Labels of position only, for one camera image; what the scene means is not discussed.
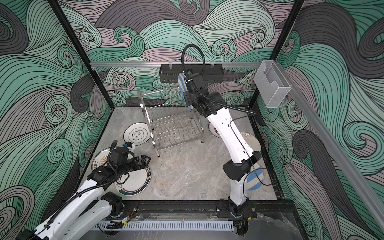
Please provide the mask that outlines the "blue striped plate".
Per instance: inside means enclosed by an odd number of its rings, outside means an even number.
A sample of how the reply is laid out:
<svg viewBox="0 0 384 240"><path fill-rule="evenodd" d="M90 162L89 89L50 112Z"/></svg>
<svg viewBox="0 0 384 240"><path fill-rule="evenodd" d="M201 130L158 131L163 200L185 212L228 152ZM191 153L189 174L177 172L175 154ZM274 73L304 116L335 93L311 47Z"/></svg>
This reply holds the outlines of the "blue striped plate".
<svg viewBox="0 0 384 240"><path fill-rule="evenodd" d="M186 100L186 98L184 96L184 92L187 92L188 89L187 89L184 77L185 77L185 75L183 73L179 74L179 76L178 76L178 84L179 84L179 89L180 89L180 92L181 92L181 97L183 98L184 102L187 104L187 100Z"/></svg>
<svg viewBox="0 0 384 240"><path fill-rule="evenodd" d="M263 186L264 174L263 168L257 168L255 171L251 171L246 179L246 189L248 191L255 191Z"/></svg>

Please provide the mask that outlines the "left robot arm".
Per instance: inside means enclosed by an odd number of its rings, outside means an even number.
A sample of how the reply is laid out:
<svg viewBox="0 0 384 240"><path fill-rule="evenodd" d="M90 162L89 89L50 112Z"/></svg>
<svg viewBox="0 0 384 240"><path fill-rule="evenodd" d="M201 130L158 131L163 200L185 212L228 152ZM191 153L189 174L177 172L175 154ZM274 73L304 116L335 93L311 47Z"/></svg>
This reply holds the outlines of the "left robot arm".
<svg viewBox="0 0 384 240"><path fill-rule="evenodd" d="M109 216L119 217L124 211L121 197L106 192L120 176L146 169L151 158L108 157L107 163L92 171L81 188L46 221L34 230L24 230L18 240L78 240L94 225Z"/></svg>

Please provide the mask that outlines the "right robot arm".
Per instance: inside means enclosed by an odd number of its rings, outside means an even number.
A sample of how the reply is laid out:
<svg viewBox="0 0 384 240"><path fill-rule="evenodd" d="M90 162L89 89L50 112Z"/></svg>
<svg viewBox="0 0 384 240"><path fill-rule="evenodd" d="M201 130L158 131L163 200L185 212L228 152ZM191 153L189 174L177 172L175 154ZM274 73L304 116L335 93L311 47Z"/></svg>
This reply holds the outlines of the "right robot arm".
<svg viewBox="0 0 384 240"><path fill-rule="evenodd" d="M187 106L209 121L227 147L230 160L223 165L223 170L231 180L228 210L235 218L244 217L246 211L252 209L249 190L263 184L263 174L258 164L262 155L246 142L230 110L249 111L228 106L220 93L209 92L199 73L190 76L179 74L178 84Z"/></svg>

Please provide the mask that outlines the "green red rimmed plate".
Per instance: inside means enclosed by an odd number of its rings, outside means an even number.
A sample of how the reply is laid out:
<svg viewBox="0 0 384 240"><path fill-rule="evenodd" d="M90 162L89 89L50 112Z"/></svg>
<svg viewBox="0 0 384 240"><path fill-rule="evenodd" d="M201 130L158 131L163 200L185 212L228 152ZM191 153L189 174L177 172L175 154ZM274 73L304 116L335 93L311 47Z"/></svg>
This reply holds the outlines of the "green red rimmed plate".
<svg viewBox="0 0 384 240"><path fill-rule="evenodd" d="M115 183L117 191L124 196L134 196L141 193L150 183L151 169L141 169L120 176Z"/></svg>

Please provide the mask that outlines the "white plate black outline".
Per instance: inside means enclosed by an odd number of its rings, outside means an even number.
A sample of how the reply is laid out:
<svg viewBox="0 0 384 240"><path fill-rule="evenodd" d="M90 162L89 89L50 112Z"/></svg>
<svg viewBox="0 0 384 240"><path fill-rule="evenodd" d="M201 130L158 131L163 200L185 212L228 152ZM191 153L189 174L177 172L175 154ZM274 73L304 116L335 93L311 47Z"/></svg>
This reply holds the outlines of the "white plate black outline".
<svg viewBox="0 0 384 240"><path fill-rule="evenodd" d="M146 123L135 123L124 132L124 141L135 145L142 145L150 139L150 130Z"/></svg>

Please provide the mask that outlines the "white plate red characters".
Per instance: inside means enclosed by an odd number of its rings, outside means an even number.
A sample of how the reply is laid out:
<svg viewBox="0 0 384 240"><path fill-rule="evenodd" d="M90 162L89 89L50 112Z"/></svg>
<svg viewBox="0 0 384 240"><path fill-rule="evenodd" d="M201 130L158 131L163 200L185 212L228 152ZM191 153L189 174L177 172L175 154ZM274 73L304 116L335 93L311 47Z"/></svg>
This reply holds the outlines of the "white plate red characters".
<svg viewBox="0 0 384 240"><path fill-rule="evenodd" d="M211 123L209 123L209 131L210 131L210 133L211 133L214 137L216 137L216 138L220 138L220 139L221 139L221 136L220 136L218 130L217 130Z"/></svg>

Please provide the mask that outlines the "orange sunburst plate left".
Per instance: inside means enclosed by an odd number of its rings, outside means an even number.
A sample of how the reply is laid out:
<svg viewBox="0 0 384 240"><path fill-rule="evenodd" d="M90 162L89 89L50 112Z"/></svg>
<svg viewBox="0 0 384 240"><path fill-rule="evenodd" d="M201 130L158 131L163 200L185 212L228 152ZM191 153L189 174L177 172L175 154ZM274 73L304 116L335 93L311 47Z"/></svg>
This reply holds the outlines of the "orange sunburst plate left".
<svg viewBox="0 0 384 240"><path fill-rule="evenodd" d="M98 167L100 166L107 166L108 163L108 155L110 153L110 149L104 149L102 151L100 151L93 159L92 161L92 164L91 164L91 167L92 167L92 171L97 169Z"/></svg>

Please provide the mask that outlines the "cream floral plate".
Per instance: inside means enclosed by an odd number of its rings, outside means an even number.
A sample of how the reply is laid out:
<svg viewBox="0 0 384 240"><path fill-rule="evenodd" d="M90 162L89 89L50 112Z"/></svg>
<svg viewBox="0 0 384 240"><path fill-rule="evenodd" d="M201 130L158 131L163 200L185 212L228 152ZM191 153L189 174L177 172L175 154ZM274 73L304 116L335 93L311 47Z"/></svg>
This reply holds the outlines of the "cream floral plate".
<svg viewBox="0 0 384 240"><path fill-rule="evenodd" d="M244 140L247 142L247 144L253 149L253 151L261 151L261 144L259 142L259 140L249 134L249 133L246 133L246 132L241 132L241 135L243 136Z"/></svg>

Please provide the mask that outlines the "black wall shelf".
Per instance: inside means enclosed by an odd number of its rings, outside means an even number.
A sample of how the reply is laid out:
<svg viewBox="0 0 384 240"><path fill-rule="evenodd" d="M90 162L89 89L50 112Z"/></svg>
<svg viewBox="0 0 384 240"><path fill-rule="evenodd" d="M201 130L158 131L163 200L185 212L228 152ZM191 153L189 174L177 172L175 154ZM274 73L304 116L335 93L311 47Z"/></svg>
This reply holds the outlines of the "black wall shelf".
<svg viewBox="0 0 384 240"><path fill-rule="evenodd" d="M191 77L192 74L201 74L208 83L220 83L224 80L224 69L222 65L185 65L186 70ZM177 83L180 73L184 73L181 64L162 64L160 67L160 80L162 83Z"/></svg>

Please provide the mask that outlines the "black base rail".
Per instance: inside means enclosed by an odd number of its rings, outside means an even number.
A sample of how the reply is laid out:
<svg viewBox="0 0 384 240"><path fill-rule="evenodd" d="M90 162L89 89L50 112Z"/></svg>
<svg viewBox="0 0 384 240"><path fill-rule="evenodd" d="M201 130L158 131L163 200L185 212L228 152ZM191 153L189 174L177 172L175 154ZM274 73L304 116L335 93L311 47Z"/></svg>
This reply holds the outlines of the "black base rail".
<svg viewBox="0 0 384 240"><path fill-rule="evenodd" d="M123 200L123 205L132 213L213 213L213 214L245 214L250 212L282 212L296 209L293 201L252 201L236 206L229 200L193 200L193 201L129 201Z"/></svg>

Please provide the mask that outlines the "clear acrylic wall holder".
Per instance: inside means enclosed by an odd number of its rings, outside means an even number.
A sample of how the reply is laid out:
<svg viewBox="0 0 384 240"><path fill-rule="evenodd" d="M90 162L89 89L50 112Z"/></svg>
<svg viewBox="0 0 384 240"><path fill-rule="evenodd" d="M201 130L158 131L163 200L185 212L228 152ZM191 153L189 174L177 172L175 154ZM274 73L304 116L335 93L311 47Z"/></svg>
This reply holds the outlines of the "clear acrylic wall holder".
<svg viewBox="0 0 384 240"><path fill-rule="evenodd" d="M290 92L289 77L283 66L274 60L264 60L254 82L267 108L278 108Z"/></svg>

